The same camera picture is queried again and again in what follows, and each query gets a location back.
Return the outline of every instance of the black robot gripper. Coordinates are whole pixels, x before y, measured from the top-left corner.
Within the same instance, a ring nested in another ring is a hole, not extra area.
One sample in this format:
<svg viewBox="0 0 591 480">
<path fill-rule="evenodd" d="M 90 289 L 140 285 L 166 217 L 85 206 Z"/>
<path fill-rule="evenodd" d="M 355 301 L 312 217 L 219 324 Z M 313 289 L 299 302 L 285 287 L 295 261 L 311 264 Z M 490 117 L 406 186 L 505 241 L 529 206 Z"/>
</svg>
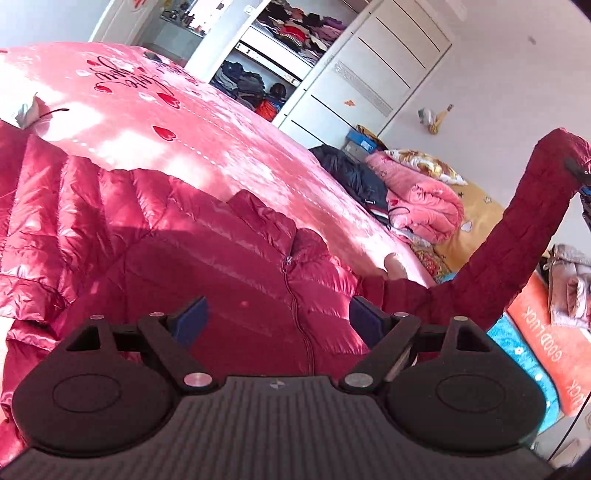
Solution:
<svg viewBox="0 0 591 480">
<path fill-rule="evenodd" d="M 0 479 L 556 474 L 530 450 L 543 393 L 472 321 L 422 326 L 361 297 L 349 316 L 371 352 L 338 381 L 214 379 L 187 350 L 207 317 L 203 298 L 136 325 L 90 320 L 18 386 L 12 412 L 28 449 Z"/>
</svg>

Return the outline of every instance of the white wall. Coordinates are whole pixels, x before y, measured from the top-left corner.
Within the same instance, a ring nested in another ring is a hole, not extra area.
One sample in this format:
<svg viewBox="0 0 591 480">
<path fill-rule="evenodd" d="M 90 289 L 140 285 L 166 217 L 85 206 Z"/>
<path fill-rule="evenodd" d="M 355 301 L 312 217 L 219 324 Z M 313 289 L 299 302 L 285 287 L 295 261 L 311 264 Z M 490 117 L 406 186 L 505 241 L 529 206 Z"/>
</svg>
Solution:
<svg viewBox="0 0 591 480">
<path fill-rule="evenodd" d="M 1 0 L 0 47 L 88 41 L 109 0 Z"/>
<path fill-rule="evenodd" d="M 381 138 L 440 157 L 507 205 L 546 133 L 591 141 L 591 22 L 569 0 L 463 0 L 465 22 L 445 0 L 428 1 L 457 38 Z M 450 103 L 440 133 L 426 133 L 417 110 Z M 591 254 L 581 211 L 577 197 L 555 240 Z"/>
</svg>

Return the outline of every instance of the metal bolt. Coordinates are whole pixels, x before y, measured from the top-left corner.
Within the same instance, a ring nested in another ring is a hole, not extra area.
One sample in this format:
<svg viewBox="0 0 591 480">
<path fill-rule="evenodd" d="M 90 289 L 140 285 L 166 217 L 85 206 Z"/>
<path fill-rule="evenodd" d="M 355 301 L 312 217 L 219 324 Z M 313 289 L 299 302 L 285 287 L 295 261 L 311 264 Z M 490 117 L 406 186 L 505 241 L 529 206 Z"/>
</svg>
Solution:
<svg viewBox="0 0 591 480">
<path fill-rule="evenodd" d="M 368 388 L 374 383 L 374 378 L 368 374 L 349 374 L 345 377 L 345 383 L 354 388 Z"/>
<path fill-rule="evenodd" d="M 184 382 L 189 387 L 207 387 L 212 384 L 213 378 L 211 375 L 202 372 L 194 372 L 185 375 Z"/>
<path fill-rule="evenodd" d="M 286 383 L 282 382 L 281 380 L 275 380 L 274 382 L 271 382 L 269 384 L 269 386 L 275 390 L 281 390 L 282 388 L 286 387 Z"/>
</svg>

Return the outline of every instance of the screw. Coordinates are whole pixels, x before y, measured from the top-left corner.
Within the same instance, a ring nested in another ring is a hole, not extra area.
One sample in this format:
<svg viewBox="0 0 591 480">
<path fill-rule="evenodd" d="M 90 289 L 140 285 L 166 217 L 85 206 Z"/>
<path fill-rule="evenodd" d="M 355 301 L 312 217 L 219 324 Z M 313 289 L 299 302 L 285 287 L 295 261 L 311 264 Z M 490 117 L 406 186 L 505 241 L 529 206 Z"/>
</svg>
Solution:
<svg viewBox="0 0 591 480">
<path fill-rule="evenodd" d="M 189 387 L 207 387 L 212 384 L 213 378 L 211 375 L 202 372 L 194 372 L 185 375 L 184 382 Z"/>
<path fill-rule="evenodd" d="M 349 374 L 345 377 L 345 383 L 354 388 L 368 388 L 374 383 L 374 378 L 368 374 Z"/>
</svg>

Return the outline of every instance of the dark cable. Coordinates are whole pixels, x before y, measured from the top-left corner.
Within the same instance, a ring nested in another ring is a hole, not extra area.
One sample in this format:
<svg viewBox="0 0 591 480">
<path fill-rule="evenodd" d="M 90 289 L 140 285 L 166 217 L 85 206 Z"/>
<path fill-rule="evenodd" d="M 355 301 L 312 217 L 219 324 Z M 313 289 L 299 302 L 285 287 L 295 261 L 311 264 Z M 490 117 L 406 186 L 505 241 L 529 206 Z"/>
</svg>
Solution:
<svg viewBox="0 0 591 480">
<path fill-rule="evenodd" d="M 552 458 L 554 457 L 554 455 L 556 455 L 556 452 L 558 452 L 558 450 L 560 449 L 560 447 L 562 447 L 562 444 L 564 443 L 564 441 L 568 438 L 570 432 L 573 430 L 573 427 L 575 426 L 575 424 L 577 423 L 577 421 L 579 421 L 579 417 L 581 416 L 581 414 L 583 413 L 583 410 L 585 409 L 585 407 L 587 406 L 587 402 L 589 402 L 589 398 L 591 398 L 591 391 L 589 392 L 589 395 L 587 395 L 587 400 L 585 400 L 585 402 L 583 403 L 583 405 L 581 406 L 581 409 L 579 410 L 579 413 L 577 413 L 577 416 L 574 418 L 574 421 L 570 424 L 569 429 L 566 431 L 566 434 L 564 435 L 564 437 L 562 437 L 562 440 L 560 441 L 560 443 L 556 446 L 556 448 L 554 449 L 554 451 L 552 452 L 552 455 L 550 455 L 548 457 L 548 461 L 551 461 Z"/>
<path fill-rule="evenodd" d="M 31 128 L 33 125 L 35 125 L 39 120 L 41 120 L 44 116 L 47 115 L 51 115 L 52 113 L 56 113 L 56 112 L 69 112 L 70 109 L 69 108 L 57 108 L 55 110 L 52 110 L 51 112 L 47 112 L 44 113 L 43 115 L 41 115 L 37 120 L 35 120 L 33 123 L 31 123 L 31 125 L 29 125 L 27 128 Z"/>
</svg>

